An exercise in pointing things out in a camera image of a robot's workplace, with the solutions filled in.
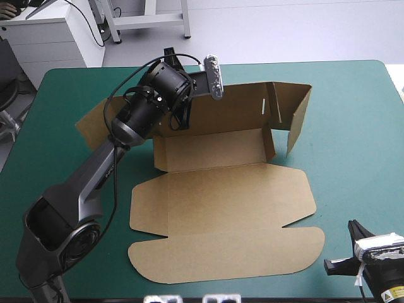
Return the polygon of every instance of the table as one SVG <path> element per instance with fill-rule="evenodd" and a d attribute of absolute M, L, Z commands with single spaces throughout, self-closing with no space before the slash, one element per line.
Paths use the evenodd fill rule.
<path fill-rule="evenodd" d="M 73 1 L 86 15 L 98 42 L 102 42 L 88 1 Z M 12 20 L 0 21 L 0 36 L 7 39 L 32 84 L 39 87 L 54 68 L 99 68 L 105 47 L 99 47 L 83 16 L 64 0 L 26 20 L 28 7 Z"/>
<path fill-rule="evenodd" d="M 47 186 L 65 180 L 90 155 L 74 124 L 132 70 L 58 69 L 45 76 L 0 174 L 1 297 L 28 295 L 15 268 L 23 212 Z M 324 258 L 352 255 L 348 220 L 356 218 L 377 234 L 404 234 L 404 106 L 381 62 L 228 65 L 222 71 L 226 84 L 286 81 L 313 86 L 302 133 L 288 157 L 287 133 L 274 132 L 278 155 L 273 163 L 307 173 L 318 209 L 295 225 L 324 230 L 326 243 L 320 258 L 293 275 L 178 285 L 153 283 L 140 276 L 129 262 L 127 249 L 135 241 L 155 236 L 129 228 L 129 207 L 133 186 L 161 174 L 153 168 L 149 140 L 133 148 L 119 166 L 116 219 L 94 251 L 66 273 L 71 297 L 201 297 L 234 292 L 244 297 L 358 297 L 354 278 L 327 277 L 323 269 Z M 102 197 L 106 219 L 112 209 L 110 181 Z"/>

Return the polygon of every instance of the cardboard flap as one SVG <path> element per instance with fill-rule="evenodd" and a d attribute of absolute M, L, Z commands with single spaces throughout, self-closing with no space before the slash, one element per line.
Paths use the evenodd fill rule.
<path fill-rule="evenodd" d="M 153 141 L 155 167 L 166 172 L 266 163 L 275 155 L 268 127 Z"/>
<path fill-rule="evenodd" d="M 135 268 L 152 281 L 293 273 L 312 264 L 323 248 L 319 228 L 282 228 L 316 211 L 301 170 L 254 164 L 157 179 L 167 187 L 149 181 L 135 188 L 131 227 L 155 233 L 153 211 L 165 218 L 157 208 L 167 205 L 168 238 L 135 243 L 128 251 Z M 166 195 L 156 193 L 164 190 Z"/>
<path fill-rule="evenodd" d="M 281 228 L 315 211 L 303 171 L 263 163 L 171 173 L 142 183 L 133 192 L 131 227 L 167 235 L 168 220 L 168 236 Z"/>
<path fill-rule="evenodd" d="M 76 123 L 77 130 L 86 140 L 88 147 L 97 149 L 107 138 L 108 129 L 104 123 L 104 105 L 107 99 L 102 100 L 87 115 Z M 122 97 L 114 97 L 108 108 L 107 117 L 109 122 L 124 107 L 125 101 Z"/>
<path fill-rule="evenodd" d="M 316 227 L 182 235 L 132 244 L 132 265 L 158 283 L 185 283 L 303 270 L 319 257 L 325 236 Z"/>
<path fill-rule="evenodd" d="M 226 133 L 262 128 L 268 122 L 271 113 L 268 102 L 263 102 L 268 99 L 265 82 L 226 85 L 224 89 L 221 100 L 210 96 L 193 99 L 190 129 L 171 130 L 166 116 L 154 134 L 173 137 Z"/>
<path fill-rule="evenodd" d="M 290 130 L 294 114 L 301 103 L 308 101 L 307 95 L 311 91 L 310 85 L 280 82 L 267 82 L 270 94 L 270 108 L 273 113 L 270 119 L 272 129 Z M 304 118 L 305 111 L 300 112 Z"/>
<path fill-rule="evenodd" d="M 289 135 L 288 135 L 288 150 L 287 153 L 290 153 L 293 146 L 295 145 L 297 138 L 302 131 L 302 125 L 304 116 L 306 114 L 307 105 L 309 104 L 311 89 L 304 97 L 302 103 L 299 104 L 295 113 L 293 114 L 292 125 L 290 127 Z"/>

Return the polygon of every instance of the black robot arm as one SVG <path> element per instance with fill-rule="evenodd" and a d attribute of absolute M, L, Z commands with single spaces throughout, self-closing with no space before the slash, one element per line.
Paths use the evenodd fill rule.
<path fill-rule="evenodd" d="M 126 151 L 141 145 L 166 114 L 174 117 L 177 129 L 188 128 L 193 97 L 222 97 L 215 56 L 205 59 L 205 71 L 188 74 L 178 65 L 174 50 L 165 51 L 171 60 L 156 61 L 125 93 L 127 104 L 108 125 L 109 138 L 66 182 L 46 189 L 24 214 L 16 265 L 35 302 L 69 302 L 62 275 L 102 238 L 106 228 L 101 231 L 97 222 L 103 215 L 99 192 Z"/>

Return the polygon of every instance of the yellow warning sticker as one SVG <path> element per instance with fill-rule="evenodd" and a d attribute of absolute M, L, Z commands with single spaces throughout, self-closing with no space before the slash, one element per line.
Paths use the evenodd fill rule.
<path fill-rule="evenodd" d="M 397 286 L 386 290 L 381 294 L 384 303 L 389 303 L 397 298 L 404 297 L 404 286 Z"/>

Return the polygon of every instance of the cardboard box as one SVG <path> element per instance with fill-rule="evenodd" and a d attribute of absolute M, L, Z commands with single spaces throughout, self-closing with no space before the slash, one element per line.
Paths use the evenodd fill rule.
<path fill-rule="evenodd" d="M 154 159 L 167 174 L 137 185 L 131 206 L 132 229 L 167 236 L 129 248 L 144 277 L 182 283 L 277 275 L 318 258 L 321 229 L 284 228 L 316 211 L 305 173 L 267 164 L 275 155 L 271 129 L 290 131 L 289 152 L 310 93 L 311 86 L 291 83 L 229 85 L 220 101 L 193 100 L 190 129 L 172 131 L 168 117 L 162 121 L 153 132 Z M 107 134 L 102 107 L 77 125 L 92 148 Z"/>

